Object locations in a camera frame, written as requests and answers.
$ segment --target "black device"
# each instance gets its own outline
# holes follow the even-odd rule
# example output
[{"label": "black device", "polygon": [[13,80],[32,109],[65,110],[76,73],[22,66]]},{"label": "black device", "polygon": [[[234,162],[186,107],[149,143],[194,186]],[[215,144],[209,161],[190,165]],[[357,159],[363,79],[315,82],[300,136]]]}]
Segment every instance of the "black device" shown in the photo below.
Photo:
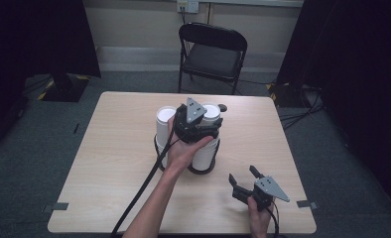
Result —
[{"label": "black device", "polygon": [[289,202],[288,195],[279,187],[279,185],[273,180],[272,177],[265,177],[260,174],[257,169],[250,166],[249,171],[258,178],[254,182],[254,189],[248,190],[242,186],[237,185],[237,182],[232,174],[229,174],[229,182],[233,186],[232,196],[236,199],[248,204],[248,197],[252,196],[257,202],[257,208],[259,211],[269,207],[273,201],[273,197],[277,197],[284,201]]},{"label": "black device", "polygon": [[223,118],[218,118],[212,125],[201,126],[199,123],[205,112],[206,109],[190,97],[187,99],[187,105],[182,104],[177,109],[175,133],[182,141],[193,143],[206,136],[217,138]]}]

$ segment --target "chair backrest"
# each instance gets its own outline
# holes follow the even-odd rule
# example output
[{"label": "chair backrest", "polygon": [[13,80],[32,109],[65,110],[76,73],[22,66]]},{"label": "chair backrest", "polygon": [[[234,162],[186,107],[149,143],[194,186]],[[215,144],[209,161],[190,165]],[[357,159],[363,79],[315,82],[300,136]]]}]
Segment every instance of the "chair backrest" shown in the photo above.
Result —
[{"label": "chair backrest", "polygon": [[185,41],[239,52],[246,52],[248,45],[238,32],[204,23],[184,24],[179,35],[183,48]]}]

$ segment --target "wooden table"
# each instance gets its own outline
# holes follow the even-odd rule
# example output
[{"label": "wooden table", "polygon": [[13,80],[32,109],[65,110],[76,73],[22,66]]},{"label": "wooden table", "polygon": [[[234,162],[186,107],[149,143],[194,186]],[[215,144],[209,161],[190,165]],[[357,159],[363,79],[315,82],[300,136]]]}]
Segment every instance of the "wooden table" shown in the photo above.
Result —
[{"label": "wooden table", "polygon": [[[232,197],[228,182],[252,189],[255,166],[272,176],[290,202],[277,199],[281,233],[314,233],[311,209],[273,101],[268,97],[105,92],[83,137],[55,210],[51,232],[110,233],[142,185],[156,160],[153,139],[156,112],[179,107],[191,96],[199,103],[225,104],[221,114],[220,148],[212,172],[198,176],[185,171],[177,182],[162,222],[162,234],[247,234],[247,206]],[[119,231],[123,232],[159,180],[157,171]],[[274,232],[274,225],[269,232]]]}]

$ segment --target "gray carpet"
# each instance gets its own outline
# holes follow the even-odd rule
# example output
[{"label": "gray carpet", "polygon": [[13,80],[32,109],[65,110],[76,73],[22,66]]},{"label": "gray carpet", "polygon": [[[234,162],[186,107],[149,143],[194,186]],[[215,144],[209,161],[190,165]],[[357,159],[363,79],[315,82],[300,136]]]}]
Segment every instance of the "gray carpet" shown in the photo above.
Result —
[{"label": "gray carpet", "polygon": [[[28,80],[28,84],[45,78]],[[108,237],[108,234],[52,234],[46,204],[57,201],[99,95],[104,91],[176,92],[178,73],[104,72],[93,78],[78,103],[37,100],[28,94],[24,115],[0,143],[0,237]],[[276,73],[244,72],[241,79],[270,82]],[[228,94],[231,87],[202,78],[184,88]],[[243,95],[268,96],[265,86],[241,81]],[[279,108],[280,115],[305,109]],[[287,237],[391,237],[391,201],[367,167],[352,155],[325,111],[286,131],[318,230]]]}]

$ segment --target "black folding chair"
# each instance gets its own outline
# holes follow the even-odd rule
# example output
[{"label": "black folding chair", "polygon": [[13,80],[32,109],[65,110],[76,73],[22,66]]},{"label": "black folding chair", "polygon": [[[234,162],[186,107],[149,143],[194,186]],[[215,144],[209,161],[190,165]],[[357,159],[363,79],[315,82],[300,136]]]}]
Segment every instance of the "black folding chair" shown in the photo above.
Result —
[{"label": "black folding chair", "polygon": [[238,32],[203,23],[188,23],[180,27],[181,62],[178,93],[183,72],[233,83],[235,94],[247,41]]}]

